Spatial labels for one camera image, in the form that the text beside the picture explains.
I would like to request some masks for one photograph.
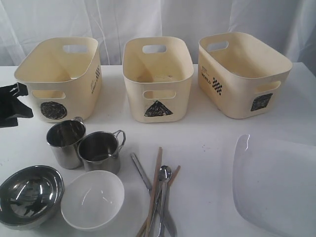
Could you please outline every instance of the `black plastic object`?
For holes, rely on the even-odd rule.
[[[17,118],[32,118],[32,109],[17,99],[28,95],[27,87],[21,83],[0,87],[0,127],[15,127]]]

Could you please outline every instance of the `cream plastic storage bin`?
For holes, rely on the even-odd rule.
[[[80,37],[45,40],[14,76],[27,86],[33,110],[42,120],[86,119],[102,84],[98,41]]]
[[[208,52],[209,46],[221,42],[227,47]],[[285,56],[246,33],[214,35],[199,42],[199,85],[231,118],[270,110],[291,68]]]
[[[165,52],[144,53],[147,45]],[[123,74],[133,117],[139,122],[170,122],[186,111],[194,69],[184,41],[174,37],[138,38],[124,50]]]

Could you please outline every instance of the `white table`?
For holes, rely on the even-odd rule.
[[[16,67],[0,67],[0,86],[15,83]],[[169,197],[169,210],[179,237],[266,237],[268,233],[242,219],[232,195],[235,144],[242,134],[261,134],[316,145],[316,78],[302,63],[295,63],[276,107],[269,113],[242,120],[223,115],[202,93],[197,74],[191,89],[187,115],[180,121],[142,124],[130,114],[122,66],[102,66],[103,88],[93,115],[85,121],[87,133],[122,129],[127,142],[121,151],[118,176],[125,186],[125,202],[112,226],[97,233],[80,232],[68,226],[61,214],[35,230],[13,231],[0,225],[1,237],[135,236],[143,223],[149,195],[129,157],[135,152],[150,178],[158,146],[163,163],[181,165]],[[50,165],[69,184],[83,168],[66,170],[55,160],[46,143],[52,124],[37,118],[19,119],[19,126],[0,130],[0,183],[31,165]]]

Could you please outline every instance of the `stainless steel cup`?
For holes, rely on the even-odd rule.
[[[57,123],[47,132],[47,142],[61,167],[75,169],[82,165],[77,152],[84,136],[85,125],[81,117]]]
[[[122,144],[118,135],[123,134]],[[98,131],[83,138],[78,146],[78,155],[82,159],[85,171],[106,170],[117,174],[120,169],[119,152],[126,141],[122,130],[114,133]]]

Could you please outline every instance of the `white backdrop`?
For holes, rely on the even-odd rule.
[[[316,75],[316,0],[0,0],[0,65],[19,65],[53,37],[98,39],[102,64],[121,64],[137,37],[183,39],[194,63],[205,36],[250,33]]]

